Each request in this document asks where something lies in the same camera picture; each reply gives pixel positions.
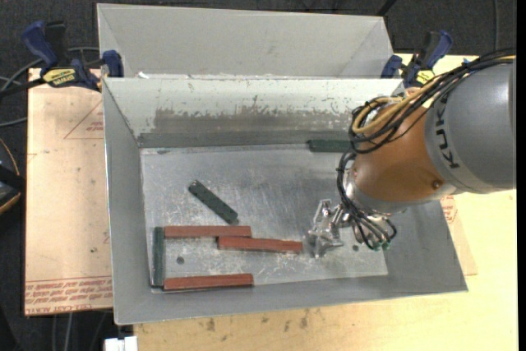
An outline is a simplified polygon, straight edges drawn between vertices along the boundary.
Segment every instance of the cardboard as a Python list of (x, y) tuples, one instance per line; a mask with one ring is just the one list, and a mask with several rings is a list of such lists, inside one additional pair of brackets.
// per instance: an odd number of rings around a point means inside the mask
[(102, 96), (29, 90), (26, 316), (113, 305)]

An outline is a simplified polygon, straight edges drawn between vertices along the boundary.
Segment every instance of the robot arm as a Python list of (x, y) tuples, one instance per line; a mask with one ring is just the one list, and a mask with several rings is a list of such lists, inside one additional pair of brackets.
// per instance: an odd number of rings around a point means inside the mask
[(354, 110), (350, 148), (338, 168), (341, 203), (316, 213), (313, 254), (340, 245), (345, 226), (369, 248), (387, 248), (395, 212), (453, 193), (513, 188), (514, 73), (514, 50), (502, 50), (410, 95), (371, 99)]

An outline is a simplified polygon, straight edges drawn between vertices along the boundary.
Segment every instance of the yellow clamp label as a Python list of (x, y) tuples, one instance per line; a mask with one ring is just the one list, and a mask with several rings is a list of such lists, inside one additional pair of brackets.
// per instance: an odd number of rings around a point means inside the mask
[(51, 69), (48, 73), (42, 76), (42, 79), (49, 84), (58, 86), (65, 84), (66, 82), (75, 81), (76, 73), (73, 68)]
[(433, 79), (435, 74), (431, 70), (422, 70), (417, 74), (417, 81), (421, 84), (426, 84), (429, 80)]

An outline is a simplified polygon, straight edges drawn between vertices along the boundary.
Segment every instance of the blue clamp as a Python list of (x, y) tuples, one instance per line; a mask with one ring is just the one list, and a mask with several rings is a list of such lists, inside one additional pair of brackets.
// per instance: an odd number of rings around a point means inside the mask
[[(99, 91), (100, 78), (85, 69), (81, 60), (74, 58), (70, 61), (67, 57), (63, 47), (64, 33), (62, 23), (45, 25), (43, 21), (36, 21), (22, 34), (25, 46), (45, 63), (40, 69), (41, 80), (55, 88), (79, 86)], [(121, 58), (115, 50), (104, 52), (101, 64), (108, 68), (108, 76), (124, 76)]]
[(384, 66), (384, 70), (381, 72), (381, 79), (392, 79), (398, 74), (402, 67), (402, 58), (393, 54)]
[(404, 88), (411, 86), (422, 86), (429, 76), (425, 72), (432, 73), (433, 67), (451, 49), (453, 39), (445, 31), (430, 31), (426, 34), (423, 46), (418, 50), (408, 65), (402, 63), (399, 56), (391, 56), (381, 73), (382, 78), (392, 78), (401, 69)]

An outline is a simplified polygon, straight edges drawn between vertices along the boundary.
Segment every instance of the wooden stick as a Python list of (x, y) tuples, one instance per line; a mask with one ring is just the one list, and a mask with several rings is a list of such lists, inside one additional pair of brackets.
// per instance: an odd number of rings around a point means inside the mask
[(184, 289), (215, 289), (227, 287), (250, 287), (254, 284), (252, 274), (186, 276), (164, 280), (164, 291)]
[(248, 225), (169, 225), (164, 227), (164, 238), (195, 237), (251, 237)]
[(303, 250), (303, 243), (273, 238), (219, 237), (217, 247), (221, 250), (299, 253)]

